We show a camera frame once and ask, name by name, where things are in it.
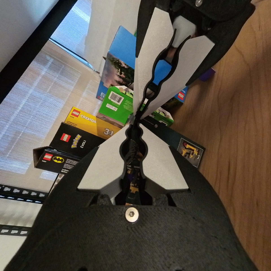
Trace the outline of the yellow flamingo toy box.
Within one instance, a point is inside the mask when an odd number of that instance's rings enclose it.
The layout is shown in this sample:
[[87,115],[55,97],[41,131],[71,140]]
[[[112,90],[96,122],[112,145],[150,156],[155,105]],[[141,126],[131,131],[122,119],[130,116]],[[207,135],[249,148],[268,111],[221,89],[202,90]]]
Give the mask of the yellow flamingo toy box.
[[103,139],[110,138],[121,129],[76,107],[72,107],[64,123]]

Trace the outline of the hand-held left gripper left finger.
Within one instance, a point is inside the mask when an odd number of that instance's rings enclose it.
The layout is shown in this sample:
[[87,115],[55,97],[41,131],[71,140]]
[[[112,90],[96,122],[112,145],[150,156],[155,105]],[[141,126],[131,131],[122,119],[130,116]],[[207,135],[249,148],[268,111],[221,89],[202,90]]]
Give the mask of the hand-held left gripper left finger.
[[107,194],[112,204],[115,204],[115,197],[121,191],[120,180],[125,174],[125,162],[120,149],[127,139],[127,130],[131,127],[132,125],[124,126],[98,147],[77,187],[79,190]]

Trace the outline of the green toy box white edge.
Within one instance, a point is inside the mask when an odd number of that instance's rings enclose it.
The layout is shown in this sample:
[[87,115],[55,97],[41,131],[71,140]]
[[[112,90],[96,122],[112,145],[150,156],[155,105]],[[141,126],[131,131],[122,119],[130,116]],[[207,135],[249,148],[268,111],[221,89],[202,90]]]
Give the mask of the green toy box white edge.
[[[97,117],[122,128],[131,114],[133,114],[133,90],[126,86],[111,86],[104,97]],[[149,116],[168,127],[174,123],[171,114],[162,108],[158,108]]]

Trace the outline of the small blue toy box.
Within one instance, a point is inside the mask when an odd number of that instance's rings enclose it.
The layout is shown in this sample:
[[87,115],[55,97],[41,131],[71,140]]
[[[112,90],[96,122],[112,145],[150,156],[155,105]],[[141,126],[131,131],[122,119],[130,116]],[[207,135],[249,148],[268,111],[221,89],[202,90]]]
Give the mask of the small blue toy box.
[[171,107],[182,105],[185,101],[185,97],[186,97],[188,88],[189,87],[186,86],[179,93],[177,93],[174,97],[172,97],[170,100],[168,100],[166,103],[164,103],[163,106],[165,108],[171,108]]

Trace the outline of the wooden desk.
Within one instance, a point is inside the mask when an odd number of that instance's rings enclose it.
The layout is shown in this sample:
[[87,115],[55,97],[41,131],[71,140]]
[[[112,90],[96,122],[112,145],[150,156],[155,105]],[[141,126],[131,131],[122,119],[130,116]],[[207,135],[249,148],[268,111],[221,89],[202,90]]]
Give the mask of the wooden desk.
[[259,270],[270,270],[271,1],[248,19],[215,75],[196,81],[172,128],[206,148],[200,172]]

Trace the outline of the small black yellow toy box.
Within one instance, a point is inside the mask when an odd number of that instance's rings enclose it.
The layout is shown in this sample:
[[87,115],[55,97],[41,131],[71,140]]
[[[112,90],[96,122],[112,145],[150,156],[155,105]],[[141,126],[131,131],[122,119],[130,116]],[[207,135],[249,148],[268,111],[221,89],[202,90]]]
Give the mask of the small black yellow toy box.
[[125,204],[151,205],[154,198],[144,190],[146,180],[142,177],[140,170],[140,162],[146,148],[140,140],[141,130],[138,128],[138,124],[142,124],[166,142],[171,151],[177,151],[177,158],[184,158],[192,165],[193,169],[198,168],[204,148],[162,124],[158,128],[154,128],[154,123],[145,120],[142,123],[130,123],[132,127],[127,130],[127,142],[121,149],[127,168],[123,181],[123,193],[126,195]]

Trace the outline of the person's right hand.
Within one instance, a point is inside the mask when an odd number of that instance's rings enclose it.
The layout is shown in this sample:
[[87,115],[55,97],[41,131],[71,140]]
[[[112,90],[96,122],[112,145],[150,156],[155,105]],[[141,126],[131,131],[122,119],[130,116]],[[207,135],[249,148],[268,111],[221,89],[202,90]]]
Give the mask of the person's right hand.
[[166,56],[166,58],[165,58],[165,60],[166,60],[168,63],[171,63],[171,62],[172,62],[176,50],[177,50],[177,48],[172,47],[172,46],[169,48],[168,53],[167,53],[167,56]]

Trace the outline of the black bat logo toy box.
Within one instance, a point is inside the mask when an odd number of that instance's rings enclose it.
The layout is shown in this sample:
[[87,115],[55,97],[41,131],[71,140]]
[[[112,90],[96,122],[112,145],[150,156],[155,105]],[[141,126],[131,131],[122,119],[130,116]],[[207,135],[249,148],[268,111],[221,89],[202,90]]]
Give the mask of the black bat logo toy box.
[[58,174],[67,174],[80,160],[80,157],[51,147],[33,149],[34,167]]

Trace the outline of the white cardboard box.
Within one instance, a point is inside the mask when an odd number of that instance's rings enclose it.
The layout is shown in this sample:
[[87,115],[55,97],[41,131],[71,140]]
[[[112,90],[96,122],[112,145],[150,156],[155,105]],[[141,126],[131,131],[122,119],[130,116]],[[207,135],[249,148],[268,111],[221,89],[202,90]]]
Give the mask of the white cardboard box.
[[140,0],[93,0],[89,29],[85,38],[84,58],[97,71],[119,28],[134,34]]

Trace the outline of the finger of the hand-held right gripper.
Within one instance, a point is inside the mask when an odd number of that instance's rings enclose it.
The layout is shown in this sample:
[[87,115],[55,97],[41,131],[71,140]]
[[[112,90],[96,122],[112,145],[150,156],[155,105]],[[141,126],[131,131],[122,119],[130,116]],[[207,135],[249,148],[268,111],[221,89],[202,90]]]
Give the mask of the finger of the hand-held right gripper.
[[160,56],[172,44],[175,36],[168,12],[154,8],[139,55],[135,60],[133,113],[140,112],[148,85],[154,80],[155,67]]
[[157,110],[185,88],[188,80],[215,44],[206,36],[199,36],[187,39],[182,45],[182,47],[178,47],[175,53],[170,72],[158,84],[158,91],[155,97],[147,102],[140,119]]

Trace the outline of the black toy box yellow logo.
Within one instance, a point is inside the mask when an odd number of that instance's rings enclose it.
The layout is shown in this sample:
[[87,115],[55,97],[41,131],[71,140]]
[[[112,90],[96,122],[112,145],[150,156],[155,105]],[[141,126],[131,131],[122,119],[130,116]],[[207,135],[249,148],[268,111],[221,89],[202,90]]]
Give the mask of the black toy box yellow logo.
[[102,144],[105,139],[73,127],[66,123],[61,123],[56,132],[50,147],[83,158],[93,148]]

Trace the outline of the purple tape roll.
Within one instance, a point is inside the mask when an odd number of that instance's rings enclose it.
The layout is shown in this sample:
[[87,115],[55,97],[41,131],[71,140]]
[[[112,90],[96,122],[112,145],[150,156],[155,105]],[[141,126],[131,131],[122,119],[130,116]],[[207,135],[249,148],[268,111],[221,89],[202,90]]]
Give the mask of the purple tape roll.
[[215,73],[216,71],[213,68],[210,68],[199,77],[199,80],[201,80],[202,82],[206,82],[210,78],[212,78],[212,76],[214,76]]

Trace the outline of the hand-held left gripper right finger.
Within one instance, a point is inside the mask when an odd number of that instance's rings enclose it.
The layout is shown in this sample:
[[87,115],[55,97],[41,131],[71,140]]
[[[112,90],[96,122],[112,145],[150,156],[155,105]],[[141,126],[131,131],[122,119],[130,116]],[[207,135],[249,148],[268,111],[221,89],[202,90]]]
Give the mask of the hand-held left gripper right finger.
[[142,177],[146,180],[144,190],[153,198],[188,189],[188,185],[175,161],[169,145],[142,124],[140,140],[146,151],[140,162]]

